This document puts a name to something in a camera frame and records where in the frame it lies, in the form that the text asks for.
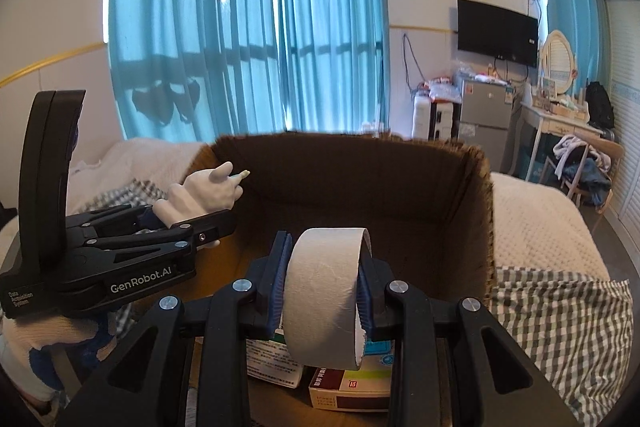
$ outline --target wall-mounted tv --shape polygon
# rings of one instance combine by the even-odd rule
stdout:
[[[538,66],[538,20],[506,8],[458,0],[458,49]]]

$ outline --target gray checkered blanket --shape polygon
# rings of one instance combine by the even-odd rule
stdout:
[[[155,201],[166,199],[166,193],[150,181],[139,181],[135,178],[121,188],[114,188],[96,196],[86,203],[78,212],[89,212],[108,206],[118,206],[119,204],[130,203],[131,206],[141,204],[152,204]]]
[[[628,281],[497,268],[490,310],[578,421],[595,427],[622,392],[633,340]]]

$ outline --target oval mirror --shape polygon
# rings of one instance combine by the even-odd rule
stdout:
[[[546,38],[540,55],[543,79],[552,80],[556,94],[566,93],[574,83],[575,57],[564,33],[554,30]]]

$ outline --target white hand figure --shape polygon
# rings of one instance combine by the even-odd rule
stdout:
[[[249,175],[249,171],[242,171],[229,176],[233,168],[231,162],[226,162],[216,169],[190,174],[184,185],[172,184],[167,199],[154,203],[154,214],[169,228],[187,219],[231,210],[242,196],[240,182]]]

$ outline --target yellow wall trim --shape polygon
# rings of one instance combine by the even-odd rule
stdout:
[[[424,32],[436,32],[436,33],[457,33],[455,30],[449,30],[446,28],[429,28],[428,26],[402,26],[399,24],[390,24],[391,30],[420,30]]]
[[[19,78],[25,76],[26,74],[33,73],[33,71],[37,71],[41,68],[44,68],[45,66],[50,66],[52,64],[55,64],[56,62],[61,62],[62,60],[67,60],[68,58],[76,57],[77,55],[83,55],[85,53],[100,50],[105,46],[106,44],[104,42],[95,42],[94,44],[82,46],[81,48],[69,50],[68,52],[62,52],[62,53],[59,53],[58,55],[53,55],[52,57],[45,58],[44,60],[34,62],[33,64],[30,64],[26,68],[22,68],[21,70],[15,71],[15,73],[12,73],[9,76],[0,80],[0,87],[4,87],[7,84],[11,84],[11,82],[13,82],[14,80],[18,80]]]

